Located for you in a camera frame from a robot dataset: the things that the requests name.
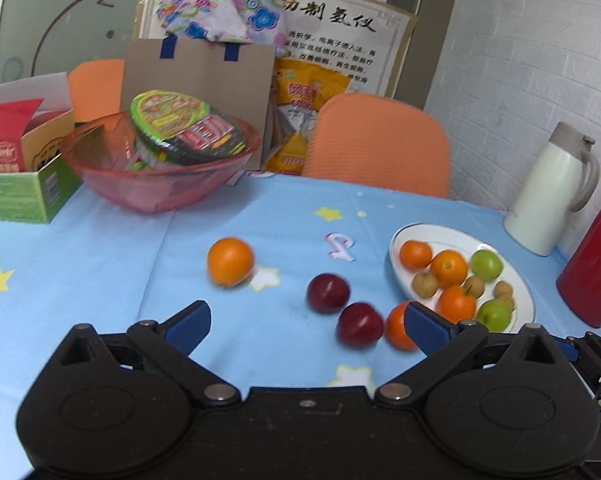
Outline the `floral fabric bundle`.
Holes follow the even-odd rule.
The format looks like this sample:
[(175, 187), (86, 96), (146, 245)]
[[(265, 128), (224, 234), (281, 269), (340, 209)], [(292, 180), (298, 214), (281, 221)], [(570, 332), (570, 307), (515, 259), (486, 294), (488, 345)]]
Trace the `floral fabric bundle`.
[(223, 44), (264, 44), (287, 55), (283, 0), (156, 0), (169, 35)]

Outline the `small tangerine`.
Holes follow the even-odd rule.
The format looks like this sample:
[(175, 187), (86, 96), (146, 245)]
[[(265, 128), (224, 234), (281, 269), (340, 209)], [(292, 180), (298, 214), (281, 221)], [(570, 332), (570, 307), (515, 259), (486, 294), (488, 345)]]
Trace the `small tangerine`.
[(400, 263), (411, 272), (419, 272), (429, 266), (433, 259), (433, 249), (419, 240), (407, 240), (398, 252)]

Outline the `dark red plum front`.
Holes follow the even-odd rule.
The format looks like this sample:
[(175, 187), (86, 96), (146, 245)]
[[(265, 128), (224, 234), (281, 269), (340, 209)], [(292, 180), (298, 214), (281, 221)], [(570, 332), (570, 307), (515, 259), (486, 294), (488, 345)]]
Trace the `dark red plum front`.
[(349, 348), (364, 349), (374, 346), (385, 332), (384, 318), (372, 304), (355, 302), (340, 313), (336, 338)]

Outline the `red thermos jug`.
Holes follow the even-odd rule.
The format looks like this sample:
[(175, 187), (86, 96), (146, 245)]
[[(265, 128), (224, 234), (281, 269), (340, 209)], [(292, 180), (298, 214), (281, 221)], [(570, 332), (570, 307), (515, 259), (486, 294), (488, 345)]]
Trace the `red thermos jug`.
[(578, 318), (601, 327), (601, 211), (556, 280), (559, 294)]

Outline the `dark red plum back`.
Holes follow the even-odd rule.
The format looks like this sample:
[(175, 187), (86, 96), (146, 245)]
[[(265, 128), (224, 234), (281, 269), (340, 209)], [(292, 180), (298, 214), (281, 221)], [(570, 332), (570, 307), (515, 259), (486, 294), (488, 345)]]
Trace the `dark red plum back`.
[(309, 307), (315, 312), (335, 313), (347, 306), (350, 299), (350, 286), (337, 274), (322, 273), (309, 282), (306, 299)]

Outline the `dark red plum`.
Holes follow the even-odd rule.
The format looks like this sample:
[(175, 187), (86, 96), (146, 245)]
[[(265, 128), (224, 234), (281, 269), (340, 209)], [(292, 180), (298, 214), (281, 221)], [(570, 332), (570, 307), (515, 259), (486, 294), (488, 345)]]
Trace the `dark red plum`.
[(309, 282), (306, 299), (309, 307), (315, 312), (335, 313), (347, 306), (350, 299), (350, 286), (337, 274), (322, 273)]
[(372, 304), (355, 302), (340, 313), (336, 338), (349, 348), (364, 349), (374, 346), (385, 332), (384, 318)]

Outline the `chinese text poster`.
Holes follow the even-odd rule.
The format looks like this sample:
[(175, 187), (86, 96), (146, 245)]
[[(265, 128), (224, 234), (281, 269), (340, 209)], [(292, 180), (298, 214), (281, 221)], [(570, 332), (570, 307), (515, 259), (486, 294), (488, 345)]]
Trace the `chinese text poster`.
[[(392, 96), (414, 15), (376, 0), (283, 0), (287, 55), (347, 76), (355, 91)], [(156, 0), (139, 0), (134, 33), (169, 36), (155, 15)]]

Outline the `white thermos jug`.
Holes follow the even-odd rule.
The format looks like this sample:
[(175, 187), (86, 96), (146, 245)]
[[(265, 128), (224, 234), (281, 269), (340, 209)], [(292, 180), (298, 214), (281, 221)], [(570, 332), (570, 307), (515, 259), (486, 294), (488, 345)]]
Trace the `white thermos jug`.
[(535, 255), (550, 255), (568, 218), (592, 197), (600, 180), (595, 140), (559, 122), (509, 208), (503, 226), (509, 236)]

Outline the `pink glass bowl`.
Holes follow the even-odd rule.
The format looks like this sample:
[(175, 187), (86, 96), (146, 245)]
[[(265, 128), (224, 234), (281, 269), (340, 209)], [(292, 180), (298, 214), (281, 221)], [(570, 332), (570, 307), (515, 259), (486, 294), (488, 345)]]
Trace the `pink glass bowl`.
[(92, 191), (119, 206), (154, 214), (204, 200), (246, 168), (261, 148), (261, 136), (242, 120), (238, 127), (246, 136), (245, 153), (196, 166), (134, 169), (140, 155), (136, 125), (128, 113), (87, 122), (64, 138), (60, 150), (66, 164)]

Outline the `green cardboard box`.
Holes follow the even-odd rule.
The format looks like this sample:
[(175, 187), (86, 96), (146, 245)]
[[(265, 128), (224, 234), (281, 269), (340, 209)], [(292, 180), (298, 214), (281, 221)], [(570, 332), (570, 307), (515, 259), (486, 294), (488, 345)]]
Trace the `green cardboard box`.
[(49, 223), (81, 185), (60, 154), (74, 114), (54, 110), (8, 125), (15, 133), (0, 139), (0, 220)]

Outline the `orange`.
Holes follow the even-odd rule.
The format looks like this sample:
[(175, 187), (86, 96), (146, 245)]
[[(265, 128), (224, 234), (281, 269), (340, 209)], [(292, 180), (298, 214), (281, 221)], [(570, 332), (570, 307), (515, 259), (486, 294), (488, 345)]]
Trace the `orange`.
[(253, 249), (236, 237), (217, 240), (207, 252), (209, 278), (221, 287), (242, 284), (252, 274), (254, 265)]
[(464, 257), (452, 249), (445, 249), (431, 260), (429, 272), (436, 276), (440, 288), (461, 285), (468, 274)]

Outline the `green apple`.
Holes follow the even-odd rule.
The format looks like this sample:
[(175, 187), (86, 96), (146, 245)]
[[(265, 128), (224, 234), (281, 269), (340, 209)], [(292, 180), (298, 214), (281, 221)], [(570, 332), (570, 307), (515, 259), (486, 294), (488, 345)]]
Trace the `green apple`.
[(512, 322), (512, 310), (503, 301), (492, 299), (478, 309), (475, 320), (486, 326), (492, 333), (503, 333)]
[(469, 259), (471, 272), (486, 283), (494, 282), (503, 272), (503, 262), (500, 257), (488, 249), (479, 249)]

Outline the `orange chair far left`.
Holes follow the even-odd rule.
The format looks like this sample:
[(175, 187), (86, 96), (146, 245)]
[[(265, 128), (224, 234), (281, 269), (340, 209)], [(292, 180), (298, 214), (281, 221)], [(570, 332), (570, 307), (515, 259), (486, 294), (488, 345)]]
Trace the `orange chair far left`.
[(120, 112), (122, 58), (84, 62), (68, 74), (75, 122), (92, 122)]

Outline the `stemmed tangerine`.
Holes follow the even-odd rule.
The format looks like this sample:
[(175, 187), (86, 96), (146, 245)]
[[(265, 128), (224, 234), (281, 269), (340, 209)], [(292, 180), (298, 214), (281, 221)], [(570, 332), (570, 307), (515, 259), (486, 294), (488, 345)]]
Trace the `stemmed tangerine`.
[(436, 312), (451, 323), (472, 320), (476, 313), (476, 299), (460, 285), (446, 288), (439, 296)]

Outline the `white porcelain plate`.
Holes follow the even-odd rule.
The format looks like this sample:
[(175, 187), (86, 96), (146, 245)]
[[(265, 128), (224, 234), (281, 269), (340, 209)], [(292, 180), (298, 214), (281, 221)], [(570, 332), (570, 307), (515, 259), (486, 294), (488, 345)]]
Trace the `white porcelain plate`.
[(521, 274), (495, 248), (435, 223), (398, 230), (389, 259), (407, 298), (450, 320), (462, 314), (512, 333), (535, 320), (535, 300)]

